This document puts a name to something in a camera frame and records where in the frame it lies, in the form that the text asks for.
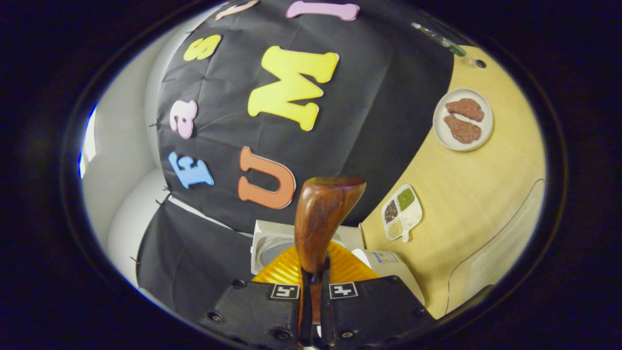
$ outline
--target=brown wooden handle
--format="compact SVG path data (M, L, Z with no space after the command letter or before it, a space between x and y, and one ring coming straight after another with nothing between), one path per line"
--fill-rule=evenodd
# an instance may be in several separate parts
M296 208L294 237L306 272L321 274L330 240L365 187L365 181L355 177L314 177L305 181Z

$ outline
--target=foam letter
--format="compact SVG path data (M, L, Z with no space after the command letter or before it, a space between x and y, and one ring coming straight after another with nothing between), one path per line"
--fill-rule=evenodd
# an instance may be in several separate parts
M326 83L333 77L339 55L329 52L323 55L283 50L272 46L261 59L261 66L280 79L278 82L258 87L248 98L248 114L256 116L266 112L300 123L300 128L309 131L315 124L320 111L315 103L305 106L290 101L320 97L322 89L300 74L311 75L318 83Z
M231 6L228 9L224 10L223 12L217 14L216 19L214 21L217 21L221 19L222 17L229 16L230 14L242 12L245 9L255 6L255 4L257 4L258 2L259 0L252 0L241 6L238 6L238 5Z
M192 184L201 182L205 182L210 186L214 185L214 180L211 178L211 174L203 161L197 161L197 166L192 167L194 160L191 157L183 157L177 161L177 153L171 152L169 154L169 162L175 174L177 174L177 178L179 178L179 181L186 189Z
M170 128L173 131L179 129L179 135L183 138L189 138L192 135L192 120L197 116L197 103L194 100L184 102L175 101L173 107L170 108Z
M214 53L218 43L220 43L220 35L218 34L211 35L207 39L197 39L188 46L183 54L183 59L186 61L206 59Z
M272 209L283 209L292 202L296 180L294 174L284 165L256 156L250 148L244 147L239 155L239 166L243 171L249 171L252 168L270 174L281 184L278 191L271 192L251 185L248 179L242 176L238 181L238 195L242 201L253 201Z
M285 16L293 18L301 14L327 14L344 21L354 21L360 7L355 4L326 4L324 2L296 1L287 9Z

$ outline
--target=light wood tabletop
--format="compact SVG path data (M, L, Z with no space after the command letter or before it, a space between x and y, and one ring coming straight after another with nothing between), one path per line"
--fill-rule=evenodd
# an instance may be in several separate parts
M534 183L546 179L541 131L520 88L481 49L463 48L487 66L473 67L456 56L449 90L470 88L487 99L494 115L490 138L477 149L459 152L446 148L430 130L397 183L361 224L366 249L397 253L435 318L447 311L448 281L455 267L491 240ZM423 209L406 243L386 238L381 216L383 204L404 184L412 186ZM454 283L452 290L459 287Z

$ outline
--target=brown meat piece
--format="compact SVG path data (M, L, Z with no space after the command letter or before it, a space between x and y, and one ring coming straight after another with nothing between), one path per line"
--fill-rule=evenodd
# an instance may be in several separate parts
M462 98L460 101L454 101L445 104L449 113L458 113L471 120L481 121L484 119L484 112L481 106L471 98Z
M474 140L480 139L481 129L479 126L469 123L468 121L462 121L453 114L446 116L443 120L447 123L447 126L449 126L456 140L462 143L471 143Z

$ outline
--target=black cloth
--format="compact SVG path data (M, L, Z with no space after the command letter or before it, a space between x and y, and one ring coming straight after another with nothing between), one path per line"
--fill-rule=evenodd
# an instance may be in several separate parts
M428 135L434 108L452 76L454 55L410 23L416 21L463 42L428 15L392 1L356 1L361 9L350 22L319 15L288 19L285 12L292 2L262 0L217 22L212 15L174 54L160 88L158 143L167 184L176 198L241 232L252 232L256 219L293 224L300 189L315 176L367 180L366 192L344 224L363 221ZM211 57L184 61L192 42L213 34L222 39ZM328 83L307 77L324 91L323 96L295 102L319 106L311 131L280 116L248 115L250 93L277 81L261 67L265 51L273 45L340 56ZM187 140L170 128L169 112L177 100L198 104L193 135ZM274 210L239 199L241 176L269 191L279 187L270 175L240 169L244 146L292 171L296 191L289 206ZM168 160L173 151L179 157L205 162L214 185L201 183L185 189Z
M198 321L233 280L249 280L253 240L166 202L138 251L138 285Z

